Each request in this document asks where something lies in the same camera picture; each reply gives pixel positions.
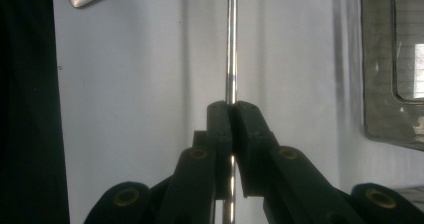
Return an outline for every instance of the silver pole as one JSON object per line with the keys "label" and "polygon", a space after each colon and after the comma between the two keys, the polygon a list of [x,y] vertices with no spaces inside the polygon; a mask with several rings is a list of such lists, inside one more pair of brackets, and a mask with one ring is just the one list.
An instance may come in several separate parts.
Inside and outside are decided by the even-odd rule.
{"label": "silver pole", "polygon": [[[225,100],[228,105],[237,101],[237,0],[228,0],[227,19],[227,75],[226,75]],[[231,156],[231,178],[229,186],[229,197],[224,200],[223,224],[235,223],[236,208],[236,162]]]}

